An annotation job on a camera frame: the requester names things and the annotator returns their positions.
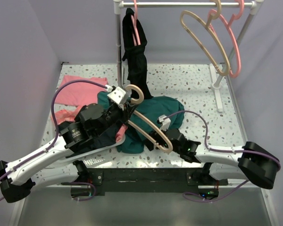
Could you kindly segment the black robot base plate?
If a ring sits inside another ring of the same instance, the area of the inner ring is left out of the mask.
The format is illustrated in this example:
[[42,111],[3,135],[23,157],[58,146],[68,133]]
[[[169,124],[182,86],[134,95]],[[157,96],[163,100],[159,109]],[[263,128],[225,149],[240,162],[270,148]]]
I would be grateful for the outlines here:
[[78,170],[75,182],[91,183],[96,195],[105,193],[184,193],[199,186],[226,186],[227,179],[216,181],[203,168],[87,168],[83,161],[73,163]]

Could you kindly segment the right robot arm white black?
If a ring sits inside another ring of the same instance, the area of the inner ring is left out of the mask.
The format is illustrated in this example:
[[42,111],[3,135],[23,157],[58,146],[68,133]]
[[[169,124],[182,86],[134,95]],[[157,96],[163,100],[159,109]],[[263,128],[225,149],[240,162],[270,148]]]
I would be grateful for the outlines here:
[[248,141],[238,147],[200,149],[200,142],[188,140],[178,129],[168,129],[164,135],[181,159],[204,164],[194,178],[206,185],[224,179],[245,179],[260,188],[274,187],[276,174],[281,168],[279,159],[254,142]]

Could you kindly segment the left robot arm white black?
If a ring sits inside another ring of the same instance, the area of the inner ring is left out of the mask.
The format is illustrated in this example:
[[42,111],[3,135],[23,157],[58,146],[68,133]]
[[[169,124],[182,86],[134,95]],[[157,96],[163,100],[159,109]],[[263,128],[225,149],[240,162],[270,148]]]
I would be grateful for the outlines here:
[[16,161],[0,161],[0,190],[8,203],[26,198],[33,188],[53,184],[87,184],[88,170],[82,161],[75,160],[64,167],[48,166],[54,162],[88,149],[95,139],[117,123],[126,123],[136,104],[126,103],[121,109],[112,104],[104,109],[99,104],[85,105],[75,121],[57,132],[54,139],[36,151]]

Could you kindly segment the teal green shorts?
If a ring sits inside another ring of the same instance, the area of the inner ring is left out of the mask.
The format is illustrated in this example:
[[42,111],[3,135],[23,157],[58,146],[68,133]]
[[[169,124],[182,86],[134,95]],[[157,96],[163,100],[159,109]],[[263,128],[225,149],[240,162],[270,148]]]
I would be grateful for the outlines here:
[[[104,109],[108,109],[110,105],[107,95],[107,92],[103,91],[97,94],[98,104],[102,105]],[[182,110],[184,110],[184,105],[182,105],[177,99],[166,96],[145,99],[136,108],[136,111],[148,118],[157,127],[159,127],[159,124],[157,123],[159,116],[169,116]],[[169,119],[171,120],[169,128],[179,129],[184,120],[184,113],[178,113]],[[154,131],[150,125],[148,125],[135,114],[131,116],[130,121],[139,126],[147,134]],[[145,141],[148,141],[148,139],[143,134],[141,134],[131,125],[128,125],[128,129],[125,132],[125,141],[121,145],[117,146],[117,151],[128,154],[142,153],[144,150]]]

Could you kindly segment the beige wooden hanger front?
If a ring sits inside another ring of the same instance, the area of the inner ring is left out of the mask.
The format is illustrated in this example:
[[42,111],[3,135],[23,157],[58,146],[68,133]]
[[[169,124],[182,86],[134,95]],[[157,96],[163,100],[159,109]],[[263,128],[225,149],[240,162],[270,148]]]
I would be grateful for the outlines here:
[[[138,98],[131,98],[131,104],[139,105],[144,101],[144,94],[142,90],[137,87],[136,85],[129,84],[125,87],[126,91],[135,91],[139,97]],[[167,136],[154,124],[152,123],[147,117],[142,115],[140,112],[135,110],[134,115],[138,116],[140,119],[142,119],[145,123],[147,123],[166,143],[167,147],[164,147],[158,143],[154,138],[152,138],[149,134],[147,134],[144,130],[142,130],[139,126],[137,126],[132,121],[128,120],[128,124],[135,128],[137,131],[139,131],[141,134],[143,134],[144,137],[146,137],[155,148],[158,148],[159,150],[163,151],[164,153],[171,153],[173,150],[173,145],[171,141],[167,138]]]

